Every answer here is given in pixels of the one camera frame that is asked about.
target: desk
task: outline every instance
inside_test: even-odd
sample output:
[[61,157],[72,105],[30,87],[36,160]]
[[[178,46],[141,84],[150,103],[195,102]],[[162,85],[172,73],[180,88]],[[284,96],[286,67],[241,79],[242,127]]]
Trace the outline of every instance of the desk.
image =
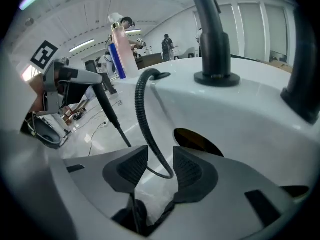
[[159,63],[164,62],[161,53],[155,53],[147,56],[143,56],[138,58],[136,61],[136,65],[138,66],[139,70],[142,70],[146,67],[150,67]]

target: black hose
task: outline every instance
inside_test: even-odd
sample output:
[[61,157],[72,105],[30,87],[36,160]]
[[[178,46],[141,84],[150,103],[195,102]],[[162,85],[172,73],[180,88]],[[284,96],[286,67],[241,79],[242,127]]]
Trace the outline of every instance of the black hose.
[[130,144],[127,136],[125,135],[124,131],[121,129],[121,127],[117,128],[118,132],[120,133],[122,139],[124,140],[125,144],[128,146],[128,148],[131,148],[132,145]]
[[161,178],[172,179],[174,177],[174,172],[171,169],[170,165],[168,164],[167,160],[165,159],[164,155],[161,153],[154,137],[152,136],[151,130],[148,125],[147,115],[145,110],[145,90],[146,90],[148,79],[152,76],[156,78],[159,75],[161,75],[159,70],[155,68],[150,68],[144,71],[140,76],[135,88],[135,112],[136,112],[136,117],[138,119],[141,132],[143,134],[143,137],[146,143],[149,145],[150,149],[152,150],[156,158],[159,160],[159,162],[162,164],[162,166],[166,169],[169,176],[160,174],[150,169],[149,167],[147,167],[147,169],[153,174]]

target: wire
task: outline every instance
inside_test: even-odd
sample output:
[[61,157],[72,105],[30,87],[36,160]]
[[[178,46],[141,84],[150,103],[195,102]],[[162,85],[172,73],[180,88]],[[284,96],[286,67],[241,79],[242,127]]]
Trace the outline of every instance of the wire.
[[134,192],[131,193],[130,197],[131,197],[131,201],[132,201],[132,214],[133,214],[133,220],[134,220],[135,229],[136,229],[136,232],[138,234],[140,234],[140,227],[139,227],[138,218],[137,218],[138,211],[137,211],[135,193]]
[[105,61],[106,61],[106,62],[114,63],[113,61],[110,61],[110,60],[107,59],[107,53],[108,53],[108,52],[106,51],[105,54],[104,54],[104,59],[105,59]]
[[42,95],[42,104],[43,104],[43,111],[47,111],[46,109],[46,103],[45,103],[45,96],[46,96],[46,92],[43,93]]
[[39,133],[37,133],[34,115],[35,115],[35,113],[32,112],[32,113],[31,113],[31,116],[32,116],[32,125],[33,125],[33,127],[31,127],[31,125],[29,124],[29,122],[28,122],[27,120],[24,120],[24,121],[27,123],[28,127],[30,128],[31,134],[32,134],[32,132],[33,132],[35,138],[38,139],[38,137],[39,137],[39,138],[45,140],[46,142],[49,142],[50,144],[60,145],[61,139],[60,139],[59,142],[54,142],[54,141],[51,141],[51,140],[49,140],[49,139],[46,139],[45,137],[43,137],[43,136],[41,136]]
[[[121,105],[123,104],[123,103],[122,103],[122,100],[117,101],[115,104],[112,105],[112,107],[115,106],[115,105],[117,105],[117,104],[118,104],[118,106],[121,106]],[[76,130],[78,131],[78,130],[81,129],[82,127],[86,126],[86,125],[91,121],[91,119],[93,119],[95,116],[97,116],[98,114],[100,114],[100,113],[102,113],[102,112],[104,112],[104,111],[102,110],[102,111],[96,113],[96,114],[95,114],[94,116],[92,116],[84,125],[82,125],[81,127],[77,128]]]
[[90,140],[90,151],[89,151],[89,155],[88,155],[88,157],[90,157],[90,154],[91,154],[91,149],[92,149],[92,139],[94,138],[94,136],[95,136],[95,134],[96,134],[96,132],[99,130],[99,128],[102,128],[102,127],[100,127],[100,126],[102,126],[102,125],[106,125],[107,123],[106,122],[103,122],[103,123],[101,123],[101,124],[99,124],[99,126],[98,126],[98,128],[94,131],[94,133],[92,134],[92,137],[91,137],[91,140]]
[[109,42],[109,40],[110,40],[110,38],[111,38],[111,36],[112,35],[109,35],[109,38],[108,38],[108,40],[105,42],[105,44],[104,44],[104,47],[107,49],[107,44],[108,44],[108,42]]

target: plastic bottle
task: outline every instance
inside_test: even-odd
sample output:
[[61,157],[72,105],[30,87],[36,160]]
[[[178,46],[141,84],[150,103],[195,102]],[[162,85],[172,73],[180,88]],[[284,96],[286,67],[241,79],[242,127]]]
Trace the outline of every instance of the plastic bottle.
[[126,74],[125,74],[124,68],[122,67],[120,58],[119,58],[118,53],[117,53],[117,48],[116,48],[114,43],[109,45],[109,52],[110,52],[113,64],[115,66],[115,69],[116,69],[116,72],[117,72],[119,78],[120,79],[126,78]]
[[131,50],[131,46],[124,27],[120,26],[120,24],[117,22],[112,24],[111,29],[112,39],[115,44],[116,51],[119,55],[126,77],[137,77],[139,75],[138,66],[135,61],[134,54]]

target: cardboard box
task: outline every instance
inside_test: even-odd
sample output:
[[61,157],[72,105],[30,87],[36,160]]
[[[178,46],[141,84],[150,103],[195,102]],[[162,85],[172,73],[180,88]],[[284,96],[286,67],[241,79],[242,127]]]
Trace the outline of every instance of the cardboard box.
[[264,64],[267,64],[267,65],[270,65],[270,66],[273,66],[277,69],[280,69],[280,70],[283,70],[283,71],[286,71],[288,73],[292,73],[292,67],[289,66],[287,63],[285,62],[282,62],[282,61],[278,61],[278,60],[274,60],[272,62],[266,62],[266,61],[263,61],[263,60],[259,60],[257,59],[256,60],[257,62],[261,62],[261,63],[264,63]]

